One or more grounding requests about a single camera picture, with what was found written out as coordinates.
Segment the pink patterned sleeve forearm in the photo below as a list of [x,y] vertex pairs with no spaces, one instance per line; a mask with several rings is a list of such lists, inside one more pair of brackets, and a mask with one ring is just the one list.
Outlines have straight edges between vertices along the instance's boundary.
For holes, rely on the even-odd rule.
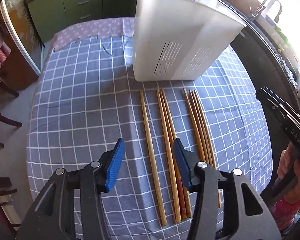
[[271,214],[280,231],[292,225],[300,209],[300,200],[289,204],[283,197],[271,208]]

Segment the right hand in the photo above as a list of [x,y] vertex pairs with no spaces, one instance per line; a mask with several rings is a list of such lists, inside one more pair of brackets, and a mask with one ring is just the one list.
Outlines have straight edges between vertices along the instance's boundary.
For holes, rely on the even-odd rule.
[[[293,149],[294,145],[292,142],[290,142],[287,148],[281,153],[279,166],[277,168],[277,175],[280,179],[283,179],[289,170],[289,167],[292,163]],[[296,204],[300,200],[300,161],[298,159],[294,161],[293,168],[298,182],[284,195],[285,201],[289,204]]]

